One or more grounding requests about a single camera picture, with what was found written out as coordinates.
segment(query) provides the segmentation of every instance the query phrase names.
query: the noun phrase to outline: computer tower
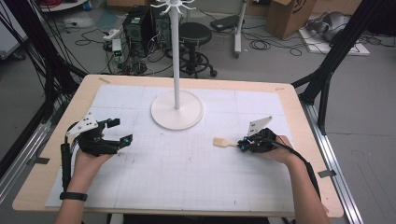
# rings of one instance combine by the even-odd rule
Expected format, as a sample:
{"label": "computer tower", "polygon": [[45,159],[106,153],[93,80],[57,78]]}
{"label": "computer tower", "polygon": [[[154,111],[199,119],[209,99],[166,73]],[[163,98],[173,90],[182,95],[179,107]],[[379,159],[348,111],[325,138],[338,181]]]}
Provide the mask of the computer tower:
{"label": "computer tower", "polygon": [[162,48],[171,48],[171,20],[168,13],[163,13],[165,10],[166,7],[153,7],[151,13],[155,25],[155,35],[157,35],[157,45]]}
{"label": "computer tower", "polygon": [[134,6],[128,12],[122,26],[131,54],[141,58],[147,57],[149,41],[154,37],[150,7]]}

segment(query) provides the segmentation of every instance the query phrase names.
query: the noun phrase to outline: white stand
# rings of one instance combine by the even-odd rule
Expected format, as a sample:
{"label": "white stand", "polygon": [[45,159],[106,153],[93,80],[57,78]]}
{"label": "white stand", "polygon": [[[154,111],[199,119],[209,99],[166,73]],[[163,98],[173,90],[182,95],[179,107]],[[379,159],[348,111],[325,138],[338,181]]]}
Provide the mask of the white stand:
{"label": "white stand", "polygon": [[175,109],[174,92],[163,94],[151,106],[151,116],[154,120],[170,130],[184,130],[194,126],[201,120],[204,107],[194,94],[188,91],[180,92],[180,109]]}
{"label": "white stand", "polygon": [[239,13],[239,22],[238,27],[236,27],[235,32],[235,57],[239,58],[239,54],[242,53],[241,50],[241,32],[242,32],[242,23],[245,17],[245,10],[247,8],[248,0],[242,0],[241,12]]}
{"label": "white stand", "polygon": [[174,92],[166,93],[157,97],[151,105],[151,116],[161,126],[171,130],[188,129],[198,123],[204,114],[204,107],[194,94],[190,92],[180,92],[179,90],[179,49],[178,49],[178,14],[181,13],[179,8],[183,3],[190,3],[179,0],[157,0],[165,2],[159,6],[168,5],[165,13],[170,9],[171,28],[172,28],[172,57],[174,67]]}

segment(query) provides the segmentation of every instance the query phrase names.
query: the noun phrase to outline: cardboard box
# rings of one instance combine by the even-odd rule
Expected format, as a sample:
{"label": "cardboard box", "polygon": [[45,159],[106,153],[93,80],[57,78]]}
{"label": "cardboard box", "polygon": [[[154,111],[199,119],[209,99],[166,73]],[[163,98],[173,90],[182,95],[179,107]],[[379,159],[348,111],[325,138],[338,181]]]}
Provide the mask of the cardboard box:
{"label": "cardboard box", "polygon": [[149,6],[150,0],[107,0],[107,6],[114,10],[129,11],[133,6]]}
{"label": "cardboard box", "polygon": [[317,0],[272,0],[265,29],[286,39],[306,25]]}

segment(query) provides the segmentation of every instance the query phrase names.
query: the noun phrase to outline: wooden table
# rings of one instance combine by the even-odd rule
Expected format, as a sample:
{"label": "wooden table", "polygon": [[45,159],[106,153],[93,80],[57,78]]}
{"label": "wooden table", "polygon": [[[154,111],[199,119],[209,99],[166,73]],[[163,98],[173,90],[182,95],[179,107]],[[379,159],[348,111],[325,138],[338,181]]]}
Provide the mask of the wooden table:
{"label": "wooden table", "polygon": [[[49,158],[48,164],[36,164],[24,182],[17,195],[13,208],[19,211],[56,211],[57,208],[45,206],[50,195],[58,169],[61,165],[60,145],[64,141],[64,134],[69,125],[81,120],[89,110],[92,100],[101,85],[131,85],[150,87],[172,87],[173,79],[168,77],[118,77],[89,75],[84,78],[69,107],[67,107],[52,137],[41,153],[41,157]],[[318,145],[311,132],[295,89],[290,84],[242,82],[225,80],[186,79],[180,80],[180,88],[235,90],[235,91],[265,91],[276,92],[280,98],[287,123],[293,136],[294,145],[299,152],[311,162],[321,192],[322,203],[328,210],[329,217],[341,217],[344,210],[338,199],[337,193],[329,177],[320,178],[318,172],[326,170],[325,163],[320,155]],[[150,211],[132,211],[120,209],[86,208],[87,212],[105,213],[146,213]],[[180,211],[165,212],[166,214],[179,214]],[[184,215],[201,215],[199,212]],[[278,214],[266,214],[277,217]]]}

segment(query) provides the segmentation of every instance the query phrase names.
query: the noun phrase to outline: black metal post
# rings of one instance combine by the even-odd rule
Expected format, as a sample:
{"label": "black metal post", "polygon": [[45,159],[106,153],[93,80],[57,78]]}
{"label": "black metal post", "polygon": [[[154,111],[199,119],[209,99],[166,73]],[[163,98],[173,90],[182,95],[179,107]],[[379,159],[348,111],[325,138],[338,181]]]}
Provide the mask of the black metal post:
{"label": "black metal post", "polygon": [[315,98],[321,92],[318,126],[322,134],[326,134],[326,109],[332,75],[338,65],[340,65],[347,56],[350,49],[356,44],[357,40],[378,13],[379,9],[387,1],[388,0],[362,0],[320,67],[313,74],[291,83],[294,88],[309,83],[304,92],[299,95],[300,100],[308,105],[312,105],[315,102]]}

